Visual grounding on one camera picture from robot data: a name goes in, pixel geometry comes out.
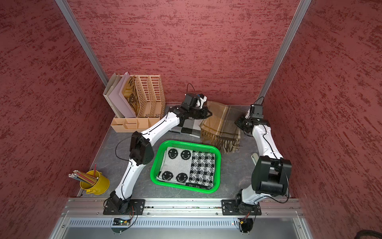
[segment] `brown plaid scarf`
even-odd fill
[[[200,124],[202,142],[209,141],[224,153],[238,150],[240,129],[235,125],[235,121],[245,112],[213,101],[207,101],[207,107],[212,116]]]

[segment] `aluminum frame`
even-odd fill
[[[259,96],[257,99],[260,97],[265,97],[267,94],[267,91],[275,78],[275,75],[277,73],[278,68],[280,67],[285,54],[288,51],[288,48],[295,37],[295,34],[297,32],[298,27],[301,24],[301,21],[303,20],[305,13],[310,5],[312,0],[301,0],[300,3],[297,6],[296,13],[293,16],[293,19],[289,25],[289,28],[285,34],[284,40],[281,43],[280,49],[277,52],[276,58],[273,62],[272,67],[270,68],[269,74],[264,82],[263,87],[260,90]],[[262,98],[261,102],[258,102],[258,104],[261,104],[264,101],[264,98]]]
[[[96,72],[98,73],[99,77],[101,78],[104,85],[107,85],[108,78],[103,70],[101,63],[98,61],[96,54],[94,53],[92,47],[90,46],[89,42],[87,41],[84,33],[82,32],[81,27],[79,26],[76,17],[74,16],[73,12],[71,11],[69,4],[66,0],[55,0],[58,7],[60,8],[62,14],[64,15],[66,21],[69,23],[70,28],[76,35],[78,41],[80,42],[82,48],[84,49],[87,57],[89,58],[90,62],[94,66]]]
[[[50,239],[61,239],[65,230],[70,227],[73,218],[94,219],[114,218],[115,215],[103,215],[104,201],[107,198],[69,198],[61,217],[57,222]],[[164,218],[194,218],[205,221],[207,218],[237,220],[242,215],[224,216],[222,214],[221,200],[229,198],[143,198],[146,200],[143,215],[139,219],[161,220]],[[312,239],[305,215],[301,209],[298,198],[290,198],[287,203],[280,204],[273,200],[260,202],[262,215],[257,218],[293,218],[296,230],[301,239]]]

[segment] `black and white checkered towel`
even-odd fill
[[[211,189],[214,173],[215,154],[168,147],[157,180]]]
[[[203,120],[186,119],[184,123],[180,123],[173,127],[170,131],[175,133],[183,133],[193,137],[200,138],[199,124]]]

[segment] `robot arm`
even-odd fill
[[[285,195],[292,165],[278,151],[269,122],[264,120],[262,105],[251,105],[248,114],[235,123],[245,134],[252,133],[259,150],[259,156],[253,156],[255,169],[251,185],[243,189],[236,199],[239,208],[240,205],[242,208],[248,208],[246,205],[256,205],[266,197]]]
[[[177,126],[188,118],[205,119],[212,115],[207,107],[204,107],[207,97],[202,94],[186,94],[184,102],[179,106],[173,106],[169,112],[155,125],[138,133],[135,131],[131,136],[130,160],[120,184],[115,191],[110,193],[106,200],[104,215],[123,215],[130,210],[130,198],[134,185],[142,169],[154,158],[152,146],[167,131]]]

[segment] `metal bracket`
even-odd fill
[[[237,209],[234,209],[234,207],[236,206],[236,201],[235,200],[222,200],[222,212],[223,212],[223,215],[224,216],[238,216],[240,215],[238,212],[237,212]],[[259,206],[259,209],[256,213],[256,211],[250,211],[249,212],[249,215],[250,216],[260,216],[261,215],[261,208]]]
[[[128,208],[133,206],[134,215],[142,215],[145,202],[146,200],[144,199],[130,199]],[[111,204],[111,201],[107,200],[104,215],[121,215]]]

